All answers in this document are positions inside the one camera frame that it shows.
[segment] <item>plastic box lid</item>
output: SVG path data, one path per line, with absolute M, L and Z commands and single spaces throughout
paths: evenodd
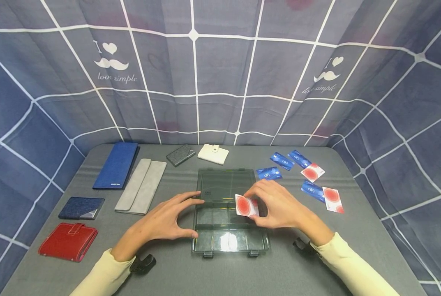
M 235 194 L 245 193 L 255 183 L 252 169 L 199 169 L 197 190 L 205 200 L 197 205 L 194 229 L 199 237 L 192 241 L 192 251 L 210 258 L 214 253 L 247 252 L 255 257 L 270 248 L 265 228 L 236 214 Z M 260 215 L 266 206 L 258 203 Z

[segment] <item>mustache print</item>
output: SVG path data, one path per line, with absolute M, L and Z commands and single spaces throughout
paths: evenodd
M 340 74 L 335 75 L 335 73 L 332 71 L 322 72 L 318 78 L 314 77 L 314 82 L 317 82 L 317 81 L 321 80 L 322 78 L 324 78 L 327 81 L 331 81 L 331 80 L 336 79 L 339 76 L 340 76 Z
M 129 67 L 129 63 L 122 63 L 118 60 L 108 60 L 106 58 L 102 58 L 99 62 L 96 62 L 94 60 L 94 63 L 96 63 L 97 66 L 102 68 L 114 68 L 115 70 L 123 71 Z

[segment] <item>black clamp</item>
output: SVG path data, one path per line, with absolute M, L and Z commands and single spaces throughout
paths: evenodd
M 145 259 L 140 259 L 138 256 L 134 259 L 132 265 L 130 265 L 130 272 L 140 275 L 148 274 L 148 272 L 156 265 L 156 259 L 153 255 L 149 254 Z
M 305 243 L 301 239 L 301 237 L 296 238 L 296 240 L 293 242 L 293 246 L 297 247 L 299 250 L 305 253 L 316 253 L 316 250 L 314 250 L 314 248 L 310 244 Z

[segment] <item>white card with red circle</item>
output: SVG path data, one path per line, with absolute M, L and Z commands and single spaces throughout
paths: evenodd
M 249 199 L 240 194 L 235 194 L 235 206 L 237 215 L 250 217 L 251 215 L 259 216 L 258 203 L 254 199 Z
M 327 210 L 343 214 L 344 207 L 340 200 L 339 191 L 328 187 L 322 187 L 322 191 L 324 199 L 326 200 Z
M 309 181 L 314 183 L 319 177 L 321 177 L 326 171 L 324 171 L 317 163 L 311 163 L 307 168 L 301 171 L 301 174 L 304 175 Z

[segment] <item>fabric backdrop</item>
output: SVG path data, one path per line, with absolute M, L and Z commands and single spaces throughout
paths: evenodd
M 0 291 L 117 141 L 333 147 L 441 295 L 441 0 L 0 0 Z

